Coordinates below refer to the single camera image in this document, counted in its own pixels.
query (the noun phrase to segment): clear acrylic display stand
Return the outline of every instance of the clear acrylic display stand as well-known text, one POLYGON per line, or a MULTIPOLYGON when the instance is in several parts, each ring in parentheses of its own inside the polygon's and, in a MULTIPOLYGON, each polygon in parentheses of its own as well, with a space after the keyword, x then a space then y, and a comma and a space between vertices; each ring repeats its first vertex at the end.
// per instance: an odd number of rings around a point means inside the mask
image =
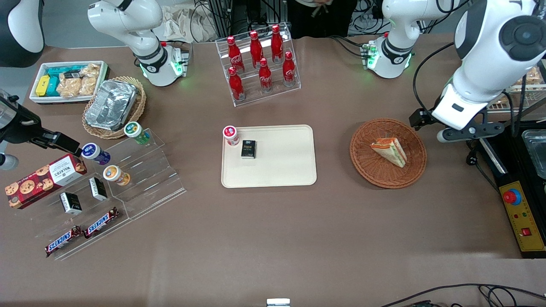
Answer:
POLYGON ((243 64, 245 65, 245 72, 239 74, 239 77, 241 77, 242 80, 242 86, 245 90, 246 98, 243 101, 236 101, 233 98, 233 93, 231 90, 231 87, 229 87, 229 73, 228 69, 232 66, 231 61, 228 56, 228 42, 226 38, 222 38, 216 41, 216 49, 218 50, 218 55, 220 56, 220 62, 222 64, 222 69, 224 70, 224 76, 226 81, 228 82, 228 89, 229 93, 232 96, 233 105, 238 107, 243 104, 247 104, 250 102, 255 102, 257 100, 275 96, 281 93, 286 93, 294 90, 298 90, 301 88, 301 81, 300 81, 300 75, 298 73, 298 63, 296 61, 296 54, 294 52, 294 45, 292 44, 292 37, 290 36, 290 31, 288 30, 288 26, 286 23, 281 23, 281 37, 283 41, 283 50, 291 51, 294 59, 294 65, 295 65, 295 77, 296 77, 296 84, 292 87, 286 87, 283 84, 283 74, 282 74, 282 64, 275 64, 273 63, 273 60, 271 58, 271 37, 272 37, 272 31, 271 27, 265 27, 256 29, 258 32, 258 38, 260 40, 260 43, 262 44, 264 57, 268 59, 268 65, 269 69, 271 70, 271 80, 273 82, 273 90, 269 93, 262 92, 262 88, 260 87, 260 78, 258 76, 258 70, 254 69, 252 67, 252 57, 250 55, 250 32, 241 33, 234 35, 235 43, 241 50, 241 56, 243 59, 243 64))
POLYGON ((106 149, 111 155, 107 165, 101 166, 94 161, 85 160, 87 174, 82 178, 22 210, 17 210, 16 216, 30 219, 34 235, 38 238, 37 249, 44 256, 44 247, 67 233, 74 225, 85 230, 113 207, 120 212, 118 217, 89 239, 85 239, 83 235, 72 239, 51 257, 66 259, 121 226, 185 193, 178 174, 169 165, 162 150, 164 143, 150 129, 146 131, 150 135, 147 144, 139 145, 131 138, 119 142, 106 149), (117 165, 128 173, 131 176, 129 184, 119 186, 103 179, 103 170, 109 165, 117 165), (89 179, 92 177, 100 179, 107 186, 108 199, 100 201, 93 198, 89 186, 89 179), (78 195, 82 213, 71 215, 64 212, 60 200, 63 192, 78 195))

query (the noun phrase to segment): sandwich slice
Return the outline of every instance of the sandwich slice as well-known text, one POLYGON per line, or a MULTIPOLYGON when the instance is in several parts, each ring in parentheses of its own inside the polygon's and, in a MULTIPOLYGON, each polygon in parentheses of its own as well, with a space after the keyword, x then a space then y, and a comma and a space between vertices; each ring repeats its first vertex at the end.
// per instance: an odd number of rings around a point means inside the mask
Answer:
POLYGON ((380 138, 373 142, 370 147, 392 164, 399 167, 406 165, 408 159, 397 138, 380 138))

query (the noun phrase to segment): yellow control panel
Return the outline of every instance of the yellow control panel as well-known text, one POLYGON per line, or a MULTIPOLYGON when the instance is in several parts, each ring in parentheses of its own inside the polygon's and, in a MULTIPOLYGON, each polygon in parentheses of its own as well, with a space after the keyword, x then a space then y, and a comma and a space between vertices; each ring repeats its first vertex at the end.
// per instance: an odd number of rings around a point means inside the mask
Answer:
POLYGON ((508 218, 518 239, 519 249, 522 252, 546 250, 519 181, 498 189, 501 191, 508 218))

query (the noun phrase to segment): red bottle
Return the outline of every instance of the red bottle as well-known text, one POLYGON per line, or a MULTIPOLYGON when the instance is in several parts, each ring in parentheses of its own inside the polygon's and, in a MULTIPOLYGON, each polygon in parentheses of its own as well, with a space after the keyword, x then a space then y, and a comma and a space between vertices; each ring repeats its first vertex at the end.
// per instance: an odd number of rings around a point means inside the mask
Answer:
POLYGON ((233 36, 228 36, 228 46, 228 56, 232 62, 232 66, 238 73, 244 73, 245 65, 242 62, 241 50, 235 45, 235 38, 233 36))
POLYGON ((284 60, 282 37, 280 33, 281 27, 273 25, 273 37, 271 38, 271 57, 273 63, 280 64, 284 60))
POLYGON ((264 57, 262 45, 258 40, 258 32, 250 31, 250 55, 252 56, 252 66, 254 69, 260 69, 260 60, 264 57))
POLYGON ((232 88, 233 98, 235 98, 236 101, 243 101, 245 100, 245 90, 242 88, 242 81, 241 77, 237 75, 237 69, 235 67, 230 67, 228 69, 229 72, 229 87, 232 88))
POLYGON ((260 86, 262 87, 262 92, 269 93, 273 90, 273 82, 271 81, 271 71, 268 67, 268 61, 265 58, 260 60, 260 86))
POLYGON ((292 59, 292 52, 286 51, 285 56, 286 60, 282 65, 282 74, 284 76, 283 83, 286 87, 292 87, 294 86, 294 84, 296 84, 296 65, 294 64, 294 60, 292 59))

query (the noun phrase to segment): wicker basket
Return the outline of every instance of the wicker basket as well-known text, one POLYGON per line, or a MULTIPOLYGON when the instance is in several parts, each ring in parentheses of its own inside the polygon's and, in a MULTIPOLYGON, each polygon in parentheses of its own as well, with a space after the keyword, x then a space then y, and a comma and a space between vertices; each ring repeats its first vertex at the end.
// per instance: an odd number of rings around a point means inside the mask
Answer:
POLYGON ((423 141, 412 128, 398 120, 374 119, 362 124, 351 139, 349 151, 360 175, 380 187, 407 187, 425 171, 426 149, 423 141), (392 164, 370 147, 378 138, 398 138, 408 158, 403 168, 392 164))
MULTIPOLYGON (((131 108, 131 111, 129 112, 129 116, 127 116, 128 118, 127 122, 138 121, 138 118, 144 112, 144 105, 146 104, 146 93, 144 92, 144 88, 142 84, 137 79, 133 77, 127 77, 127 76, 115 77, 112 80, 130 83, 136 86, 136 88, 138 89, 138 94, 136 96, 135 103, 133 104, 133 107, 131 108)), ((87 104, 84 110, 84 116, 82 117, 82 122, 84 123, 85 130, 89 132, 89 134, 94 135, 96 137, 100 137, 101 139, 112 140, 112 139, 119 139, 120 137, 124 136, 125 133, 123 132, 123 129, 119 131, 109 131, 106 129, 91 127, 85 122, 85 112, 89 110, 94 100, 95 100, 95 96, 91 98, 91 100, 89 101, 89 103, 87 104)))

